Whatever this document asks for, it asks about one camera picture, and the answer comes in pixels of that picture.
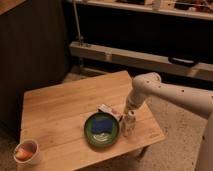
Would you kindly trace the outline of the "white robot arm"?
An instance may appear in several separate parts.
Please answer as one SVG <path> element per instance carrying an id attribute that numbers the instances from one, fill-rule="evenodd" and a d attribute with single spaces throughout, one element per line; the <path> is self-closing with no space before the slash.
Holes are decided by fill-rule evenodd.
<path id="1" fill-rule="evenodd" d="M 149 96 L 156 96 L 207 118 L 195 171 L 213 171 L 213 91 L 166 84 L 155 72 L 142 74 L 132 79 L 124 111 L 137 110 Z"/>

